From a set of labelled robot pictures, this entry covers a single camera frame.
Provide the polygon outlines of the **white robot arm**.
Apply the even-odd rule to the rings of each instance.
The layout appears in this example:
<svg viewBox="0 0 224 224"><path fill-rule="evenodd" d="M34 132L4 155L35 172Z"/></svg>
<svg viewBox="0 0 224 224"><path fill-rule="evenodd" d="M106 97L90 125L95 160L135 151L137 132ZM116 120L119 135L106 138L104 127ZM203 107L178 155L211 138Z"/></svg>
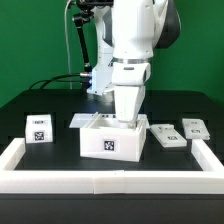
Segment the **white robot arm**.
<svg viewBox="0 0 224 224"><path fill-rule="evenodd" d="M170 47L181 22L174 0L92 0L98 60L88 90L113 98L118 124L133 128L151 75L153 50Z"/></svg>

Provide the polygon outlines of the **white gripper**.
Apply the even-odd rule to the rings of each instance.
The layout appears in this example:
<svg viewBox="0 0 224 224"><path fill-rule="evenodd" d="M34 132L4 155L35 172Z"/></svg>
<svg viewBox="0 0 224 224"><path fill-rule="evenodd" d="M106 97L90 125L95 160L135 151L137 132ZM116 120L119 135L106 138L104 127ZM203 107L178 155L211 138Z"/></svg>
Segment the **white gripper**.
<svg viewBox="0 0 224 224"><path fill-rule="evenodd" d="M137 127L137 115L145 97L145 82L150 74L149 63L114 64L112 84L114 85L116 117L120 128L128 129L126 122L132 122L130 124L132 129Z"/></svg>

